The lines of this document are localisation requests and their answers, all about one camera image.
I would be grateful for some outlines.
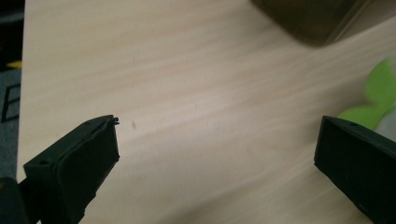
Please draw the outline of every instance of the wood grain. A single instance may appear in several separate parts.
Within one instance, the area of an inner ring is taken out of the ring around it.
[[[313,164],[323,115],[364,103],[396,18],[326,48],[248,0],[26,3],[19,171],[86,119],[120,118],[81,223],[371,223]]]

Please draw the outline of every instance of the green object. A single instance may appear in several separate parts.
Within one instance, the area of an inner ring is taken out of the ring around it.
[[[375,129],[382,118],[395,109],[396,75],[390,60],[377,65],[367,78],[365,95],[370,104],[352,107],[338,116],[368,128]]]

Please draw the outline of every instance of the green plush toy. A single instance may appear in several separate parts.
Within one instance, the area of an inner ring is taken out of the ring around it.
[[[377,65],[367,78],[365,95],[368,105],[348,109],[339,115],[396,140],[396,74],[390,60]]]

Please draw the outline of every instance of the gray floor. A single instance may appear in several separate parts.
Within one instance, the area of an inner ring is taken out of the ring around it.
[[[21,88],[21,69],[0,72],[0,111],[4,112],[5,101],[8,102],[6,118],[0,122],[0,177],[16,176],[18,155],[19,101]]]

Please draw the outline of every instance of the light wood tabletop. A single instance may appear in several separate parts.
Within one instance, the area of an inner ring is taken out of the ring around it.
[[[311,48],[248,0],[28,0],[18,179],[113,114],[120,161],[80,223],[371,223],[313,159],[387,57],[396,18]]]

